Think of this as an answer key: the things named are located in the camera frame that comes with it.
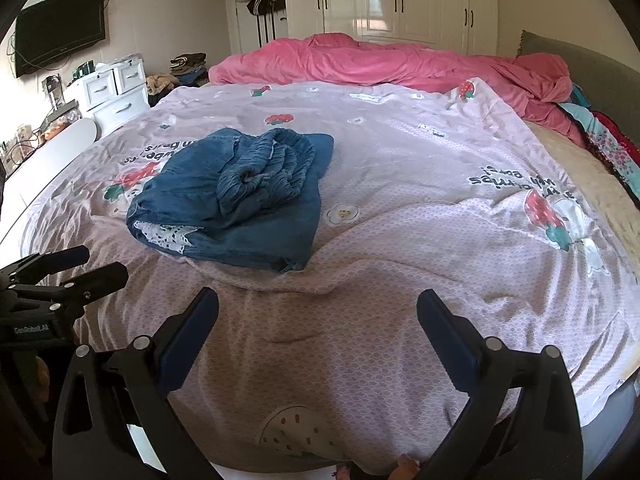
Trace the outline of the blue denim pants lace trim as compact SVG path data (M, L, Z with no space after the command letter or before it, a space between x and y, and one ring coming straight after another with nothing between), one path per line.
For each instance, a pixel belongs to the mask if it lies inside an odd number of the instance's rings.
M177 257L278 273L302 270L320 221L325 133L220 129L172 155L126 215L139 242Z

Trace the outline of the white drawer cabinet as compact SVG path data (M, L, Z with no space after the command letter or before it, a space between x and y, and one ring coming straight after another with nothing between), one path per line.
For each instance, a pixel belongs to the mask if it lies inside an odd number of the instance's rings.
M83 118L91 119L103 139L149 109L142 55L139 53L102 63L64 90Z

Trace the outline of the beige mattress sheet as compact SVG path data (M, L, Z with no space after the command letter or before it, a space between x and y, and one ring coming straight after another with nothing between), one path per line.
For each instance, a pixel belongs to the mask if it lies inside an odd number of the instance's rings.
M547 152L563 167L588 203L608 222L639 275L639 209L623 185L587 150L559 133L526 122Z

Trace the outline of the pink strawberry print quilt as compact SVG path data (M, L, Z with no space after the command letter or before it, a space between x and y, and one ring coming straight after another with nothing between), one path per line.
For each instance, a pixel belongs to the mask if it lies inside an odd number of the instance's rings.
M278 120L334 140L303 270L165 255L129 233L130 200L172 155ZM380 474L401 454L430 456L465 396L416 318L425 289L513 349L558 347L583 424L639 366L639 275L625 248L483 81L469 101L392 84L179 90L48 191L22 254L84 245L90 268L129 272L76 323L93 349L122 348L216 290L218 321L170 400L217 465L285 472L348 458Z

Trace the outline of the folded clothes stack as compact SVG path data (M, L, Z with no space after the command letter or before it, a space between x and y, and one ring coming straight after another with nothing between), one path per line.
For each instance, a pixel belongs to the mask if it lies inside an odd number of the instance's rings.
M171 91L179 87L200 88L209 83L206 54L180 54L169 62L169 72L146 77L150 107L154 107Z

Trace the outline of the floral patterned cloth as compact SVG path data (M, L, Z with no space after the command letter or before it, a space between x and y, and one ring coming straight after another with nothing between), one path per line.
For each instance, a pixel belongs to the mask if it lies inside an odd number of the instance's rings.
M586 149L602 162L639 207L639 149L607 114L592 110L578 84L573 84L568 102L559 107L582 130Z

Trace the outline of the pink blanket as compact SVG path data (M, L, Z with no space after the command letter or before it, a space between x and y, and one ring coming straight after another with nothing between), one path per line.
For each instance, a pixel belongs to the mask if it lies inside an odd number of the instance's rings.
M560 109L570 99L573 81L567 64L555 54L462 55L406 42L357 41L342 32L327 32L305 39L272 40L258 50L231 55L211 67L208 78L212 84L398 84L439 93L480 78L522 119L553 130L580 148L585 145L574 120Z

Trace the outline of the grey headboard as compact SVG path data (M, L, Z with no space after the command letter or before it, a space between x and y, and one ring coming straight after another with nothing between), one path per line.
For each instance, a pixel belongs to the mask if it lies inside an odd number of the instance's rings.
M559 55L592 107L639 143L640 75L636 70L596 51L522 30L518 54L533 53Z

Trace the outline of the white wardrobe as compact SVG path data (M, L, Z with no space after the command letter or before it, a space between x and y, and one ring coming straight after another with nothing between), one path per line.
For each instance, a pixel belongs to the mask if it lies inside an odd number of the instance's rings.
M494 55L498 0L285 0L288 38L342 32L390 44L416 42L462 55ZM231 49L240 50L234 0L226 0Z

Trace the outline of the black wall television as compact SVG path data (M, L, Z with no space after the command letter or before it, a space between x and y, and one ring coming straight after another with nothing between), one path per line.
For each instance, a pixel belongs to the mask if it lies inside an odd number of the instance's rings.
M15 21L16 78L46 67L106 38L105 0L42 0Z

